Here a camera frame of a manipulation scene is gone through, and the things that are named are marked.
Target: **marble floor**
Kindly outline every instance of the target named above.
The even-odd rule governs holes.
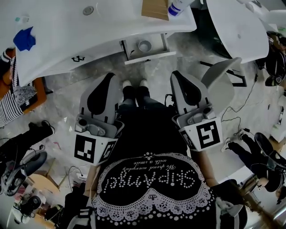
[[[124,53],[118,53],[90,62],[71,73],[47,76],[47,87],[54,93],[47,96],[47,101],[43,105],[9,123],[4,129],[0,129],[0,138],[12,138],[27,131],[29,122],[46,119],[55,127],[56,133],[38,145],[44,144],[49,156],[57,158],[53,178],[60,181],[71,165],[80,166],[81,172],[87,174],[88,166],[69,157],[72,146],[70,135],[79,113],[81,94],[93,80],[108,72],[114,72],[122,81],[129,79],[134,86],[137,86],[145,78],[149,83],[151,97],[163,103],[165,94],[171,93],[169,78],[172,71],[187,72],[201,79],[208,67],[200,65],[199,61],[214,64],[223,60],[213,52],[206,50],[200,44],[195,32],[173,34],[168,38],[168,42],[171,50],[177,51],[176,55],[147,63],[125,65]],[[256,69],[253,63],[242,64],[241,68],[248,86],[235,88],[235,98],[231,103],[233,108],[239,108],[244,104],[254,83]],[[254,85],[246,106],[238,113],[226,112],[224,119],[240,116],[240,128],[249,128],[252,133],[259,131],[269,136],[281,110],[278,106],[278,98],[282,94],[282,88],[265,87],[264,79],[267,73],[259,71],[258,75],[258,82]],[[224,139],[233,136],[238,131],[238,124],[238,119],[222,123]],[[244,166],[233,152],[222,153],[220,148],[221,146],[218,146],[207,151],[218,181],[229,177]],[[71,170],[71,180],[76,179],[77,172],[77,170]],[[66,180],[61,188],[61,196],[69,191],[70,187]],[[64,199],[59,197],[55,201],[63,203]]]

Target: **white shoe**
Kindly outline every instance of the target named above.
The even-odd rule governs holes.
[[[231,142],[230,138],[226,138],[226,140],[223,143],[223,147],[221,148],[221,152],[226,151],[227,149],[229,149],[228,144]]]
[[[148,88],[148,82],[147,80],[141,80],[139,87],[147,87]]]
[[[241,141],[242,141],[242,136],[243,136],[244,134],[247,134],[247,132],[246,132],[244,129],[241,129],[241,130],[239,131],[239,136],[240,136],[240,140],[241,140]]]
[[[132,86],[130,81],[124,81],[123,82],[123,88],[127,87],[127,86]]]

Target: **white table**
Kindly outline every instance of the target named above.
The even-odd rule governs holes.
[[[232,58],[241,63],[264,58],[269,44],[266,31],[252,12],[237,0],[206,0],[215,29]]]
[[[94,11],[86,16],[83,10],[88,6]],[[30,51],[16,52],[19,81],[24,86],[37,77],[68,72],[125,50],[131,61],[126,64],[173,55],[165,34],[197,28],[190,8],[178,17],[169,15],[169,21],[141,16],[141,9],[142,0],[2,0],[0,47],[19,30],[33,26],[36,45]],[[16,25],[15,18],[25,14],[29,22]],[[135,58],[130,53],[142,34],[155,34],[150,38],[156,40],[154,49],[149,57],[137,54]],[[78,56],[84,60],[74,62],[72,58],[77,61]]]

